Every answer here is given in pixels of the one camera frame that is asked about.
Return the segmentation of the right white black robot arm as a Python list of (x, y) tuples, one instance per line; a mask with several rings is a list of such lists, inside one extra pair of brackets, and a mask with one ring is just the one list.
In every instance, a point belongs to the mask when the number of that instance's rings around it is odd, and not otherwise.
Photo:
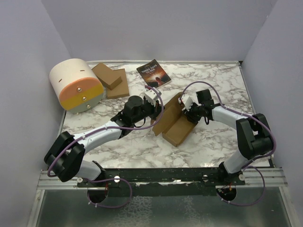
[(228, 185), (255, 159), (276, 148), (266, 117), (263, 114), (249, 115), (216, 104), (208, 89), (196, 92), (198, 102), (190, 96), (182, 95), (179, 102), (187, 120), (193, 124), (203, 118), (205, 124), (216, 121), (232, 127), (237, 134), (237, 150), (217, 168), (217, 181)]

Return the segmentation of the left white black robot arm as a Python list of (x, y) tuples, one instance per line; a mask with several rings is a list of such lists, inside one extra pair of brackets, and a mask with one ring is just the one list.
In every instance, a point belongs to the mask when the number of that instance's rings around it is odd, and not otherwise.
[(96, 161), (85, 161), (84, 155), (107, 142), (138, 131), (136, 123), (147, 117), (157, 124), (163, 112), (161, 98), (148, 100), (147, 97), (131, 96), (124, 108), (104, 125), (80, 134), (62, 132), (44, 157), (48, 165), (47, 175), (57, 176), (62, 182), (80, 177), (95, 187), (101, 186), (106, 178), (105, 170)]

